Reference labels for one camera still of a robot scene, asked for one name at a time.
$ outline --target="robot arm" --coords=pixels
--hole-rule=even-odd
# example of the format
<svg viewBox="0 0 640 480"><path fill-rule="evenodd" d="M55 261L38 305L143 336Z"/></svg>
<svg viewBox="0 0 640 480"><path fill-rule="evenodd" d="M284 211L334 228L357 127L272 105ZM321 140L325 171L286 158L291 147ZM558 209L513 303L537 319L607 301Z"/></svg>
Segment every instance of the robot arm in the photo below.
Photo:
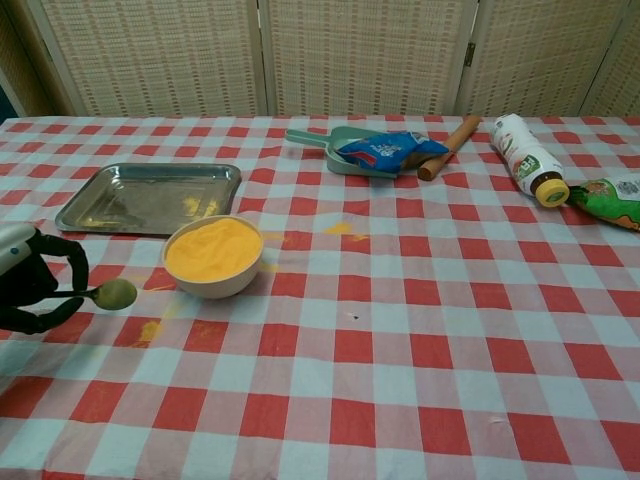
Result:
<svg viewBox="0 0 640 480"><path fill-rule="evenodd" d="M86 290L89 265L78 242L43 235L27 224L0 227L0 328L44 332L64 323L82 305L82 298L71 298L40 316L17 308L37 303L58 288L41 254L67 257L74 290Z"/></svg>

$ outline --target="woven screen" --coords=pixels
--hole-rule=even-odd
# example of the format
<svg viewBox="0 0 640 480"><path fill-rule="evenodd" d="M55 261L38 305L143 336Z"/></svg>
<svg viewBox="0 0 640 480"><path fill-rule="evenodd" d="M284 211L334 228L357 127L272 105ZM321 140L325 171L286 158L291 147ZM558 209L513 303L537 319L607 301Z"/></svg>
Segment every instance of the woven screen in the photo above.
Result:
<svg viewBox="0 0 640 480"><path fill-rule="evenodd" d="M18 115L51 115L53 110L9 17L0 5L0 72L2 87L17 98Z"/></svg>
<svg viewBox="0 0 640 480"><path fill-rule="evenodd" d="M459 82L456 47L468 8L475 2L261 1L277 113L443 113Z"/></svg>
<svg viewBox="0 0 640 480"><path fill-rule="evenodd" d="M259 112L245 0L41 0L90 115Z"/></svg>
<svg viewBox="0 0 640 480"><path fill-rule="evenodd" d="M583 115L640 115L640 1L633 5L598 72Z"/></svg>
<svg viewBox="0 0 640 480"><path fill-rule="evenodd" d="M576 115L627 0L491 3L457 113Z"/></svg>

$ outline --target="white bottle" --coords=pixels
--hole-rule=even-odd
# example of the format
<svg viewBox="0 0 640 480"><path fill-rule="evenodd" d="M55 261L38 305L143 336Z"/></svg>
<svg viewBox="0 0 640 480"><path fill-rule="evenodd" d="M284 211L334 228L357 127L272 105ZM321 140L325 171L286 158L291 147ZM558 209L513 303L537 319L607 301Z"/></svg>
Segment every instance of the white bottle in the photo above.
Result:
<svg viewBox="0 0 640 480"><path fill-rule="evenodd" d="M569 196L562 164L529 131L522 117L511 113L496 119L491 144L507 161L520 189L545 207L562 205Z"/></svg>

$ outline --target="yellow bottle cap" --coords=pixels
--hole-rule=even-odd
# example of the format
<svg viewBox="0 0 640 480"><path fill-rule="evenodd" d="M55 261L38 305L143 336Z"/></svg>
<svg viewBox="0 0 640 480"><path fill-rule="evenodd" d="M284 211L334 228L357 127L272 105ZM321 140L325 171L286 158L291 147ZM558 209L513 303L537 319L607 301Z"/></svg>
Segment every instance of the yellow bottle cap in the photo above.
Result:
<svg viewBox="0 0 640 480"><path fill-rule="evenodd" d="M536 189L536 198L544 207L557 207L567 201L569 186L564 180L552 178L542 182Z"/></svg>

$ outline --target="blue chip bag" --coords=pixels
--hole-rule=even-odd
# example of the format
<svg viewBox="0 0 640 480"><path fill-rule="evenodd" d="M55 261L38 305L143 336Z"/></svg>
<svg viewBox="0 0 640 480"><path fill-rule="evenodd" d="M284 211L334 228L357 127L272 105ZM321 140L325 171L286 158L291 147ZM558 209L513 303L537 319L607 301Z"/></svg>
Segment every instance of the blue chip bag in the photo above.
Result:
<svg viewBox="0 0 640 480"><path fill-rule="evenodd" d="M442 155L448 151L444 145L416 132L381 133L336 150L349 163L389 173L398 173L412 153Z"/></svg>

